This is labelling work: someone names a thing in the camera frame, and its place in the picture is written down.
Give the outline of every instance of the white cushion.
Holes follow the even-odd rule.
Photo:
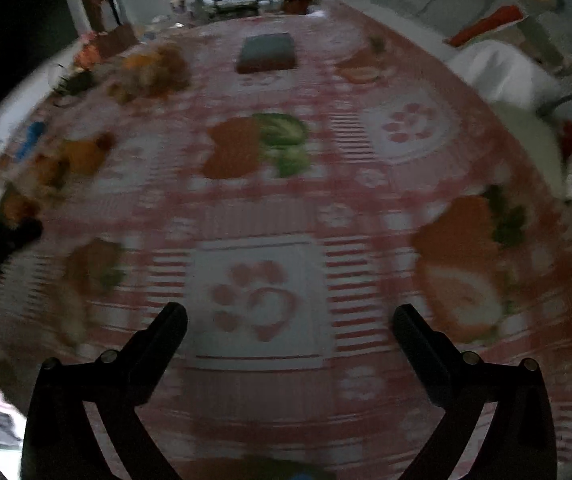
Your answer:
[[[489,103],[511,103],[534,112],[561,94],[559,83],[541,66],[499,41],[467,46],[447,66]]]
[[[526,150],[533,165],[548,184],[551,194],[565,200],[564,167],[559,141],[553,128],[534,114],[511,104],[495,103],[492,109]]]

